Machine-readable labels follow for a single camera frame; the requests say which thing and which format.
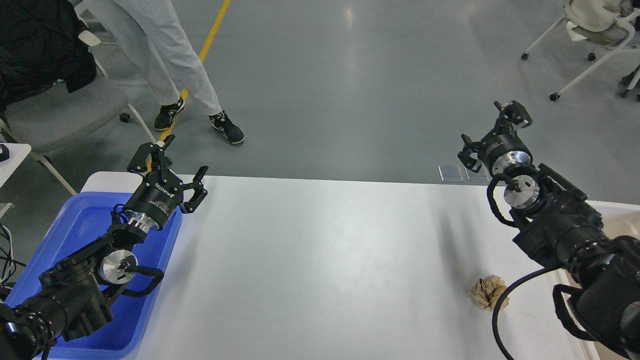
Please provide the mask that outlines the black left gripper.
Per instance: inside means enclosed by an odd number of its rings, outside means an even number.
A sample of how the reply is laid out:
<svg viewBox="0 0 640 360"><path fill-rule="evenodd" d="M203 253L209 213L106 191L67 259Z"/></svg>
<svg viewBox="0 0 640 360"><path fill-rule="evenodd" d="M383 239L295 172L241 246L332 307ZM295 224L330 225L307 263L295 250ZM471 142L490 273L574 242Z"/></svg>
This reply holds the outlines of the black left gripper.
<svg viewBox="0 0 640 360"><path fill-rule="evenodd" d="M208 195L202 181L210 167L199 167L189 183L170 171L173 162L166 150L174 139L170 134L163 141L140 145L126 167L129 173L139 174L142 182L124 205L124 215L128 225L144 232L162 230L177 206L183 214L194 213ZM183 201L184 192L190 190L191 198Z"/></svg>

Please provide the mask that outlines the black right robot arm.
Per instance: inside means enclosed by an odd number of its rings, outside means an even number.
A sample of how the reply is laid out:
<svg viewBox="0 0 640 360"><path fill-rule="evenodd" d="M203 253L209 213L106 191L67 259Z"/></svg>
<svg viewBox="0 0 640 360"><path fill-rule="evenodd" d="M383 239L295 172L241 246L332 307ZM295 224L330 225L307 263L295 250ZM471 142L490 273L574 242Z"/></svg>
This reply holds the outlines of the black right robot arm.
<svg viewBox="0 0 640 360"><path fill-rule="evenodd" d="M499 296L492 314L498 348L506 359L512 358L498 331L499 311L510 292L537 276L565 269L577 287L557 284L551 294L565 330L637 360L639 240L631 235L606 237L602 215L586 202L586 194L546 164L533 164L531 151L517 134L533 122L521 103L494 101L494 106L499 112L494 127L480 141L462 134L464 146L457 156L474 173L487 168L492 214L518 230L513 242L541 266Z"/></svg>

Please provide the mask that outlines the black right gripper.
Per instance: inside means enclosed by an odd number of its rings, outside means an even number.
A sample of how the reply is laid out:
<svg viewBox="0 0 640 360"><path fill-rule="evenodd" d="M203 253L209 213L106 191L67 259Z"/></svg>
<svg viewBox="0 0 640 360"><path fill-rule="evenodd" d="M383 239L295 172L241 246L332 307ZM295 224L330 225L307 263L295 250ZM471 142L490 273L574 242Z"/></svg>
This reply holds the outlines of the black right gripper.
<svg viewBox="0 0 640 360"><path fill-rule="evenodd" d="M462 133L462 150L457 157L467 170L478 173L486 166L491 176L507 174L510 166L532 166L533 155L518 135L518 131L533 124L527 109L518 101L493 102L499 115L490 133L473 141Z"/></svg>

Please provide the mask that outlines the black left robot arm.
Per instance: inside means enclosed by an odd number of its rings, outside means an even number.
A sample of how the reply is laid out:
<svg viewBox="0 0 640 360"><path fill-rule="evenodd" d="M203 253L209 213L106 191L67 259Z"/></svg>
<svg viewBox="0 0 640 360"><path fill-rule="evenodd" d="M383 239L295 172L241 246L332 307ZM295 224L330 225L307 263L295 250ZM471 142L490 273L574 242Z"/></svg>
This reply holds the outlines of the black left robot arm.
<svg viewBox="0 0 640 360"><path fill-rule="evenodd" d="M42 272L41 290L23 303L1 305L3 360L45 360L58 338L87 337L111 322L119 296L148 296L160 284L162 269L141 265L134 246L150 231L161 231L177 208L192 214L208 194L202 182L208 166L191 182L170 170L166 150L173 140L169 135L139 146L126 169L142 182L126 203L110 210L105 234Z"/></svg>

